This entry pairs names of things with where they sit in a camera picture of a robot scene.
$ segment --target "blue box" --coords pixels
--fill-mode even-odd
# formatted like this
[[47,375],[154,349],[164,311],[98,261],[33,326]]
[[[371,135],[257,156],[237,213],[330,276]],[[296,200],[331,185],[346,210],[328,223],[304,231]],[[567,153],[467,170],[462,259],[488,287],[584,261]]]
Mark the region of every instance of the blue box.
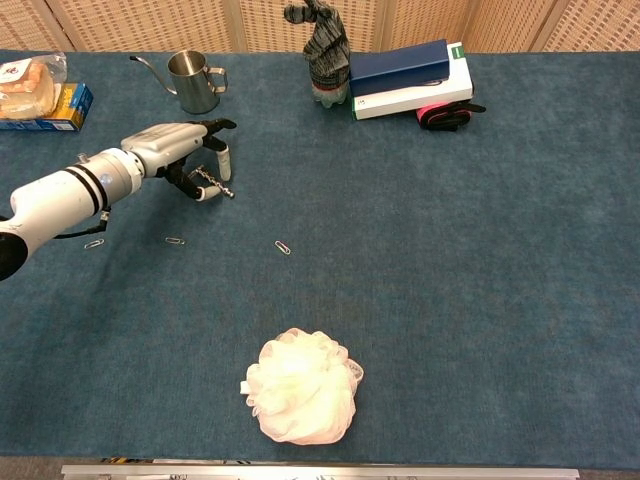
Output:
[[59,130],[79,132],[93,103],[93,94],[84,83],[65,83],[60,87],[56,109],[33,120],[0,118],[0,130]]
[[352,54],[351,96],[415,87],[449,78],[447,41],[437,40],[382,53]]

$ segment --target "wicker panel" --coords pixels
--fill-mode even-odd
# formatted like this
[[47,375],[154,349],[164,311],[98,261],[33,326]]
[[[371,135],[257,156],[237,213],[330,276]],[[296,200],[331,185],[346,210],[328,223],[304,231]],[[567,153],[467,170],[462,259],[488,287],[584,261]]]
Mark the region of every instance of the wicker panel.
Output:
[[408,47],[442,38],[449,43],[462,40],[468,3],[469,0],[397,0],[388,47]]
[[[247,49],[250,52],[300,52],[313,34],[313,24],[292,25],[284,19],[287,4],[302,0],[240,0]],[[375,0],[330,0],[338,9],[354,52],[374,49],[379,2]]]
[[544,49],[640,50],[640,1],[572,0]]
[[0,48],[11,50],[70,50],[62,29],[38,11],[35,2],[1,0]]
[[78,50],[229,52],[222,0],[57,0]]
[[469,22],[470,52],[528,51],[554,0],[482,0]]

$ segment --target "mesh sponge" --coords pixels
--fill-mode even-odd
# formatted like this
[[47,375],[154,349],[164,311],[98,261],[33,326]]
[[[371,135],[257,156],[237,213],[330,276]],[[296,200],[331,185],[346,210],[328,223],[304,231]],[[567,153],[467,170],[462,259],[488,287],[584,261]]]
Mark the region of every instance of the mesh sponge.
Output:
[[320,445],[340,440],[356,412],[364,370],[322,332],[292,328],[268,341],[247,369],[247,395],[260,430],[276,442]]

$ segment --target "beige wall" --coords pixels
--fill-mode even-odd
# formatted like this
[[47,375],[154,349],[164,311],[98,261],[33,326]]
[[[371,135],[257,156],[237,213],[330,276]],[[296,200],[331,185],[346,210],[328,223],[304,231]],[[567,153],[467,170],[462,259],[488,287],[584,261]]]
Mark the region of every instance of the beige wall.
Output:
[[[445,38],[468,52],[640,50],[640,0],[328,0],[354,51]],[[300,51],[289,0],[0,0],[0,48]]]

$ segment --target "label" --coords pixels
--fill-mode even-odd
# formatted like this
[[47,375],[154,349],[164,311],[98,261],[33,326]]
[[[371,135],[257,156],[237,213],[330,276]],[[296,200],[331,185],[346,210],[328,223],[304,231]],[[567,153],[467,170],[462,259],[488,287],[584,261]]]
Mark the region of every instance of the label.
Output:
[[453,54],[453,59],[457,60],[459,58],[464,58],[464,49],[462,45],[458,45],[457,47],[453,47],[451,49],[451,53]]
[[0,65],[0,83],[10,83],[20,80],[27,71],[31,59],[18,60]]
[[53,125],[56,130],[75,130],[74,126],[69,125],[68,122],[51,122],[51,125]]

